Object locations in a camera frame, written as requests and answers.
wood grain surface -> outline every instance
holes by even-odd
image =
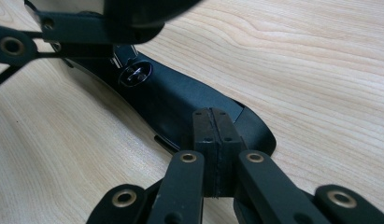
[[[0,25],[38,30],[22,0]],[[137,48],[256,112],[299,188],[384,212],[384,1],[206,0]],[[28,64],[0,86],[0,223],[84,223],[108,190],[148,187],[170,161],[153,135],[99,81]],[[232,200],[205,199],[204,223],[236,223]]]

wooden table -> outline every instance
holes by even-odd
[[[0,25],[38,30],[21,0]],[[256,112],[299,188],[384,212],[384,1],[207,0],[137,48]],[[0,223],[84,223],[109,189],[150,186],[170,161],[153,135],[99,81],[30,63],[0,87]],[[204,223],[236,223],[232,200],[205,199]]]

light wooden surface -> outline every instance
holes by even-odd
[[[0,25],[37,30],[22,0]],[[384,212],[384,1],[207,0],[137,48],[255,111],[299,188]],[[0,87],[0,223],[84,223],[109,189],[148,187],[170,160],[152,137],[100,82],[30,63]],[[206,199],[204,223],[236,223],[231,200]]]

